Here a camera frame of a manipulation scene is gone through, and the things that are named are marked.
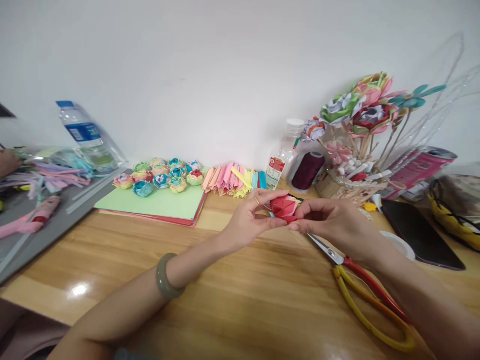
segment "pink can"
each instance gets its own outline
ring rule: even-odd
[[[409,158],[413,158],[416,154],[416,151],[412,152]],[[434,176],[448,164],[453,163],[457,157],[451,151],[427,146],[415,160],[390,178],[392,182],[404,184],[406,190],[399,190],[390,185],[380,193],[381,197],[383,199],[395,200],[404,191],[410,190],[422,181]]]

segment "water bottle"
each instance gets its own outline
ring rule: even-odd
[[[71,101],[57,101],[60,120],[71,137],[80,146],[81,152],[99,172],[116,169],[117,162],[108,146],[102,141],[98,127],[78,111]]]

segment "scissor blade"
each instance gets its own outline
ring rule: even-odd
[[[338,254],[335,250],[329,248],[327,245],[325,245],[318,237],[312,235],[312,234],[307,234],[310,239],[313,240],[315,244],[318,245],[320,249],[323,250],[323,252],[337,265],[342,265],[345,261],[344,257]]]

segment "scissor handle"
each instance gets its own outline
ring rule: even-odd
[[[410,330],[409,326],[404,323],[393,311],[391,311],[388,307],[383,305],[377,299],[372,297],[368,294],[365,290],[359,287],[355,282],[352,281],[350,276],[346,273],[345,268],[342,265],[335,266],[333,268],[333,275],[337,280],[338,286],[340,287],[340,291],[343,294],[348,306],[353,310],[355,316],[360,320],[360,322],[378,339],[383,341],[388,346],[404,352],[404,353],[411,353],[415,350],[415,340],[412,331]],[[383,332],[378,330],[366,317],[362,314],[360,309],[355,304],[352,296],[350,295],[349,291],[347,290],[347,286],[345,285],[344,280],[350,285],[365,301],[369,302],[379,311],[381,311],[387,318],[389,318],[393,323],[397,324],[400,329],[405,334],[405,339],[400,342],[395,339],[392,339],[388,335],[385,335]]]
[[[399,306],[393,301],[393,299],[388,296],[388,294],[380,287],[380,285],[360,266],[358,266],[350,256],[345,257],[343,262],[347,268],[355,272],[366,284],[370,287],[373,293],[395,314],[397,314],[404,322],[412,325],[410,319],[405,315],[405,313],[399,308]]]

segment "green paper sheet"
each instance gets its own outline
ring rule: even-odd
[[[208,171],[208,167],[201,168],[203,176],[205,176]],[[188,185],[188,187],[179,194],[173,193],[169,188],[157,189],[153,187],[153,192],[147,197],[135,195],[132,188],[128,190],[116,188],[97,202],[95,208],[193,220],[203,196],[204,190],[201,185]]]

